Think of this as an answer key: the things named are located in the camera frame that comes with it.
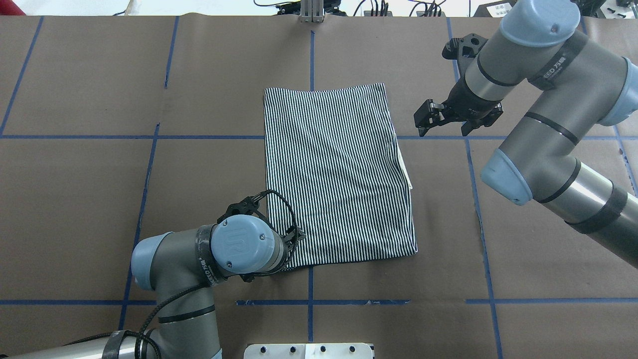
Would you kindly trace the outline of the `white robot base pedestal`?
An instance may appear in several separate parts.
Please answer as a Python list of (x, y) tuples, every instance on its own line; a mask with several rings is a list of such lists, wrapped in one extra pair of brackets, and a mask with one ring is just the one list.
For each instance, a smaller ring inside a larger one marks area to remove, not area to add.
[(244, 359), (375, 359), (367, 343), (287, 343), (249, 345)]

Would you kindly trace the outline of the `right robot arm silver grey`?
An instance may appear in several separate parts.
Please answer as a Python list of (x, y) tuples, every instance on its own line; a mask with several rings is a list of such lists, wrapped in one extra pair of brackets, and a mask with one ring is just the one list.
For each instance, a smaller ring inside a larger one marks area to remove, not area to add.
[(637, 198), (572, 155), (594, 125), (613, 126), (637, 109), (637, 66), (577, 29), (572, 0), (519, 0), (470, 58), (454, 38), (442, 52), (464, 63), (448, 98), (413, 115), (419, 136), (461, 122), (461, 133), (492, 125), (522, 81), (541, 95), (480, 173), (492, 190), (522, 206), (534, 200), (571, 228), (637, 266)]

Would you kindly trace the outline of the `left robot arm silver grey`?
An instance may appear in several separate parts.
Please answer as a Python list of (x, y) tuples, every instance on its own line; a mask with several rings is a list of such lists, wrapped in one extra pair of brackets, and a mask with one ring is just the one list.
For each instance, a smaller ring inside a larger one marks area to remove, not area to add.
[(305, 238), (282, 195), (292, 219), (287, 230), (273, 226), (273, 213), (260, 213), (259, 203), (271, 194), (278, 195), (266, 190), (231, 204), (216, 223), (166, 232), (135, 246), (132, 276), (158, 302), (139, 329), (89, 336), (21, 358), (220, 359), (214, 287), (233, 276), (251, 282), (283, 271)]

